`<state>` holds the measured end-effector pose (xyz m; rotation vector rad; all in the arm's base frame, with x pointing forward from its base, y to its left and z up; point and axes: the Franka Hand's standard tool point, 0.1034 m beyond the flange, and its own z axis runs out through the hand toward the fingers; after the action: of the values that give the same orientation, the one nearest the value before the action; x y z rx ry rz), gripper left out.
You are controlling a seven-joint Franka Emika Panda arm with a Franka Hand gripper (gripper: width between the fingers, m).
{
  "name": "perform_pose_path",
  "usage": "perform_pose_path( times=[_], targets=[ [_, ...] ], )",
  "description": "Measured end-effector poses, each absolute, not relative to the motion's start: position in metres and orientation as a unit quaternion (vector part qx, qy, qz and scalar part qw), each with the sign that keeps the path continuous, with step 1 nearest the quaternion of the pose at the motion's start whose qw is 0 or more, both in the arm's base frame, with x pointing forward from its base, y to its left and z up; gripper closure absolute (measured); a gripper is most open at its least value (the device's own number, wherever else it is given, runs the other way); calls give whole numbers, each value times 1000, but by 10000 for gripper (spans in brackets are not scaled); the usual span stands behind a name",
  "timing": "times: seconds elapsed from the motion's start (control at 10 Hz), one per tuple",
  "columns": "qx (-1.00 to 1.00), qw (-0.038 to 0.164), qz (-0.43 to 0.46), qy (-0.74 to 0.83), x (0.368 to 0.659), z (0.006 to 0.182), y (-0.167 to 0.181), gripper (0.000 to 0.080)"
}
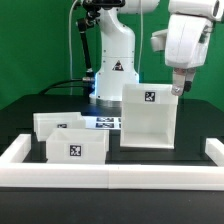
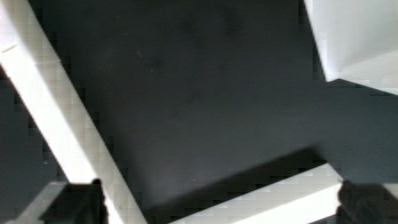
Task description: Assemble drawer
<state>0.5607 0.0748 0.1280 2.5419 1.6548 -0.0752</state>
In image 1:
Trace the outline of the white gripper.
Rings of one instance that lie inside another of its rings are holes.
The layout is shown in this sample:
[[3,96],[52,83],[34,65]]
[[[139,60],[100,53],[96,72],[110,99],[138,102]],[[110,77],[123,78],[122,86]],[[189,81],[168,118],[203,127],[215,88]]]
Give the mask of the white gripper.
[[181,96],[184,91],[191,90],[196,70],[188,68],[204,64],[211,28],[212,22],[207,18],[171,15],[165,46],[165,64],[174,67],[171,90],[173,95]]

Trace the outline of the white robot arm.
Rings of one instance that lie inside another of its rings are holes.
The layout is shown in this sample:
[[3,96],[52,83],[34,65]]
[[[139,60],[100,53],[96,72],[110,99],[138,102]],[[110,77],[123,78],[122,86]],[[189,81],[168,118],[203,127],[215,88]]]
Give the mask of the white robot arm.
[[[123,7],[104,2],[98,19],[101,31],[101,68],[95,75],[95,104],[118,107],[126,84],[137,84],[134,69],[135,34],[117,15],[152,12],[160,0],[124,0]],[[224,0],[169,0],[168,28],[152,34],[155,51],[165,53],[165,64],[173,69],[171,92],[176,96],[191,89],[196,69],[205,62],[210,35],[216,22],[224,20]]]

